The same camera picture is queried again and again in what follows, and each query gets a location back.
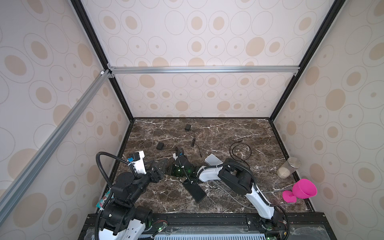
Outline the black network switch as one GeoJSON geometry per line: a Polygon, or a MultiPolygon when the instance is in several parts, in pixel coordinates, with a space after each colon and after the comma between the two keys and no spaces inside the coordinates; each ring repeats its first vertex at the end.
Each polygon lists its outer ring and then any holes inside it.
{"type": "Polygon", "coordinates": [[[207,196],[205,191],[195,182],[191,183],[188,180],[185,180],[183,182],[183,186],[190,193],[197,204],[199,204],[207,196]]]}

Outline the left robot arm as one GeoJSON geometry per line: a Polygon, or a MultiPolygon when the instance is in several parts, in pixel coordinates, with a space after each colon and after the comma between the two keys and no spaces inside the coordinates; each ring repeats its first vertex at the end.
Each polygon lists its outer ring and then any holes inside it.
{"type": "Polygon", "coordinates": [[[169,160],[152,161],[147,169],[144,157],[143,151],[134,152],[125,159],[107,152],[96,154],[97,166],[110,191],[96,218],[96,240],[139,240],[142,233],[152,227],[153,211],[136,207],[135,203],[150,184],[159,183],[164,178],[169,160]],[[110,157],[131,170],[112,181],[104,170],[101,156],[110,157]]]}

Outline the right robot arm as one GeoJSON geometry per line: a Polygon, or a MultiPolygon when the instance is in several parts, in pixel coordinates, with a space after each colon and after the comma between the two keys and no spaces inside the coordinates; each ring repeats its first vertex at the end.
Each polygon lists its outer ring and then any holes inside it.
{"type": "Polygon", "coordinates": [[[286,237],[289,234],[290,223],[281,206],[272,205],[257,185],[257,179],[252,171],[237,161],[227,158],[221,161],[211,154],[205,159],[205,165],[194,166],[183,154],[174,155],[174,161],[167,167],[167,175],[185,178],[182,182],[193,199],[199,203],[206,193],[199,183],[222,181],[238,195],[246,197],[259,215],[261,227],[266,231],[285,228],[286,237]]]}

